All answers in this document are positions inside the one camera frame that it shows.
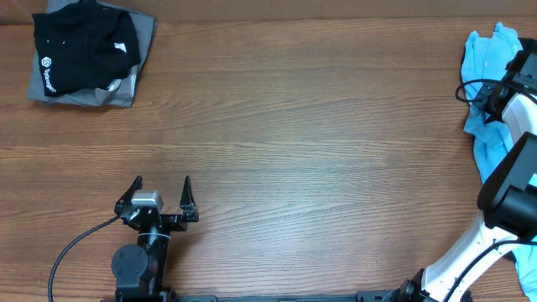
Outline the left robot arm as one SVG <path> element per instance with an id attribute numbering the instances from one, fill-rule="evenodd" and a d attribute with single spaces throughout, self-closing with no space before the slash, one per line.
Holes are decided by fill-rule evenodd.
<path id="1" fill-rule="evenodd" d="M 177 301 L 175 290 L 164 285 L 164 274 L 173 232 L 185 232 L 199 221 L 199 211 L 186 177 L 180 197 L 180 214 L 162 212 L 157 190 L 144 190 L 139 175 L 117 201 L 114 212 L 123 224 L 138 232 L 137 242 L 120 247 L 112 257 L 116 301 Z"/>

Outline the light blue t-shirt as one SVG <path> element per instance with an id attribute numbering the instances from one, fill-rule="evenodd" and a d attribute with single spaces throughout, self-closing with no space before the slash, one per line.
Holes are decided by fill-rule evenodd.
<path id="1" fill-rule="evenodd" d="M 517 31 L 500 22 L 489 38 L 472 31 L 465 43 L 461 80 L 500 80 L 506 74 L 507 63 L 522 48 Z M 481 181 L 487 180 L 514 145 L 508 126 L 502 122 L 486 122 L 488 117 L 487 113 L 471 105 L 463 128 L 473 136 L 473 156 Z M 529 301 L 536 302 L 536 248 L 517 247 L 513 255 L 520 287 Z"/>

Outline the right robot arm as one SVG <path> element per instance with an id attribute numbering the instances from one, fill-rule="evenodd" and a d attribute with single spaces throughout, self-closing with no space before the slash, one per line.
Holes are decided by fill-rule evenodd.
<path id="1" fill-rule="evenodd" d="M 500 80 L 482 79 L 471 103 L 486 123 L 508 127 L 513 147 L 484 182 L 478 213 L 467 231 L 438 261 L 376 301 L 468 301 L 469 288 L 505 254 L 533 246 L 536 236 L 536 41 L 522 48 Z"/>

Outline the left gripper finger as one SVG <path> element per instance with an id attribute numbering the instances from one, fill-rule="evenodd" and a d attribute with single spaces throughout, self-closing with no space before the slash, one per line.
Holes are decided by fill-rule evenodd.
<path id="1" fill-rule="evenodd" d="M 199 211 L 193 196 L 190 177 L 185 177 L 183 190 L 180 198 L 180 209 L 182 210 L 183 220 L 186 222 L 198 222 Z"/>
<path id="2" fill-rule="evenodd" d="M 116 202 L 116 205 L 114 207 L 114 212 L 117 215 L 120 215 L 125 206 L 129 206 L 132 204 L 132 198 L 134 193 L 137 190 L 141 190 L 143 188 L 143 177 L 141 175 L 138 175 L 133 183 L 130 185 L 130 187 L 125 191 L 125 193 L 118 199 Z"/>

